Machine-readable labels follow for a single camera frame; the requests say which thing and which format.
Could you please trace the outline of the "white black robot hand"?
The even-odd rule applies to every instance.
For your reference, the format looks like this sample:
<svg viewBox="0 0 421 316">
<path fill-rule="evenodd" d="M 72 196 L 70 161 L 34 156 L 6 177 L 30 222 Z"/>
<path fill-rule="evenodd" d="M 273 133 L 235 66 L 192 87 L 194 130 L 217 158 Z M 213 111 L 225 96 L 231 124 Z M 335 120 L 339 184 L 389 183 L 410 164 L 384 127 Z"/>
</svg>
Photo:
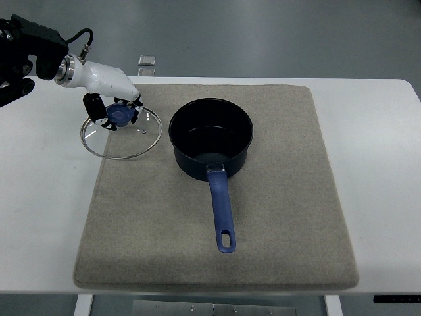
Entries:
<svg viewBox="0 0 421 316">
<path fill-rule="evenodd" d="M 85 88 L 83 104 L 89 118 L 107 130 L 135 123 L 143 109 L 139 90 L 119 68 L 83 63 L 71 54 L 62 61 L 54 80 L 65 88 Z"/>
</svg>

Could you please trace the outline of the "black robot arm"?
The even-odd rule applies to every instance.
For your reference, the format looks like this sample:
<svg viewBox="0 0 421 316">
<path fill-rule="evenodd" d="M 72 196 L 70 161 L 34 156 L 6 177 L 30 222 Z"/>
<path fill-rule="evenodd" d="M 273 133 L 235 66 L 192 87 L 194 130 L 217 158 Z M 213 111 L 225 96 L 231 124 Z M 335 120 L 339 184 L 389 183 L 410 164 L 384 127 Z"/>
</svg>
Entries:
<svg viewBox="0 0 421 316">
<path fill-rule="evenodd" d="M 38 78 L 52 80 L 68 44 L 51 28 L 17 15 L 1 19 L 1 106 L 28 95 L 35 82 L 27 75 L 34 70 Z"/>
</svg>

